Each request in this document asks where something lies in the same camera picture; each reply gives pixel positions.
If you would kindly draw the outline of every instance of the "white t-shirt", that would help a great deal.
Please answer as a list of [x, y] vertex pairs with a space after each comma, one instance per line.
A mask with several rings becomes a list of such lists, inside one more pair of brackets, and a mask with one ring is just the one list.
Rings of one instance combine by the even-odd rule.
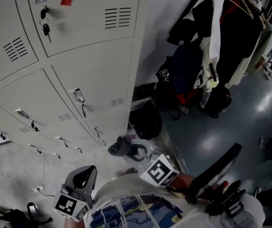
[[[224, 227], [220, 216], [205, 213], [208, 202], [199, 200], [188, 204], [166, 189], [143, 181], [137, 174], [125, 175], [105, 184], [96, 194], [93, 208], [84, 218], [86, 228], [168, 228], [174, 227]], [[242, 203], [262, 227], [265, 216], [260, 202], [244, 195]]]

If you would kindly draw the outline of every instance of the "shoe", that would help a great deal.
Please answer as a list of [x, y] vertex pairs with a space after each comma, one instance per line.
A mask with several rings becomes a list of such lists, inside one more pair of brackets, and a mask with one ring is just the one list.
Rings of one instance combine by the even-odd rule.
[[254, 197], [257, 197], [257, 194], [261, 192], [261, 187], [256, 188]]

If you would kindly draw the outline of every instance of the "backpack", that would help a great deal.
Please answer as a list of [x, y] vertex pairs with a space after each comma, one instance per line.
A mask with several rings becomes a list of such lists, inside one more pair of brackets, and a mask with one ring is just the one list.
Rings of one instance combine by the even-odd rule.
[[[203, 53], [199, 47], [201, 41], [202, 38], [198, 38], [179, 46], [156, 73], [159, 95], [173, 120], [178, 120], [181, 113], [187, 114], [200, 101], [202, 89], [194, 89], [194, 83], [202, 69]], [[176, 110], [177, 116], [173, 116], [168, 109]]]
[[208, 102], [203, 110], [213, 118], [218, 118], [219, 113], [226, 109], [232, 102], [230, 91], [224, 85], [218, 85], [210, 93]]
[[131, 111], [129, 123], [141, 139], [151, 140], [159, 135], [162, 128], [162, 119], [151, 101], [140, 109]]

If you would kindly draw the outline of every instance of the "chair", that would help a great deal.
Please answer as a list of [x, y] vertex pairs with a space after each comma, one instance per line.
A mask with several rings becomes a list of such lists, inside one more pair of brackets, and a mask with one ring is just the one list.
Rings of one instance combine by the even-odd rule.
[[15, 210], [11, 209], [7, 213], [0, 211], [0, 214], [3, 215], [3, 216], [0, 216], [0, 220], [10, 222], [12, 228], [38, 228], [38, 226], [52, 222], [52, 220], [53, 220], [52, 218], [49, 218], [48, 220], [43, 221], [43, 222], [39, 222], [39, 221], [35, 220], [32, 213], [31, 213], [31, 210], [30, 210], [31, 207], [34, 208], [36, 213], [38, 212], [35, 204], [29, 203], [27, 205], [29, 219], [26, 217], [26, 215], [22, 211], [20, 211], [18, 209], [15, 209]]

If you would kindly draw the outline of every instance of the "locker vent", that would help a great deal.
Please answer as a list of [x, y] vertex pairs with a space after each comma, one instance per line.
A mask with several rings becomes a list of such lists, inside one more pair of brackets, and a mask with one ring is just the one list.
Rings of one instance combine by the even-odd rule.
[[13, 40], [3, 47], [11, 62], [28, 54], [21, 37]]
[[118, 99], [118, 105], [123, 104], [123, 98]]
[[112, 100], [111, 103], [112, 103], [112, 106], [116, 106], [117, 105], [117, 100]]
[[116, 106], [116, 105], [121, 105], [124, 103], [124, 98], [120, 98], [120, 99], [117, 99], [117, 100], [112, 100], [111, 101], [111, 105], [112, 106]]
[[27, 128], [27, 127], [19, 128], [19, 130], [20, 130], [21, 132], [23, 132], [23, 133], [26, 133], [26, 132], [31, 131], [31, 130], [30, 130], [29, 128]]
[[62, 116], [58, 116], [58, 118], [63, 122], [63, 121], [72, 119], [72, 116], [70, 114], [65, 114], [65, 115], [62, 115]]
[[131, 8], [105, 10], [105, 28], [127, 27], [130, 25]]

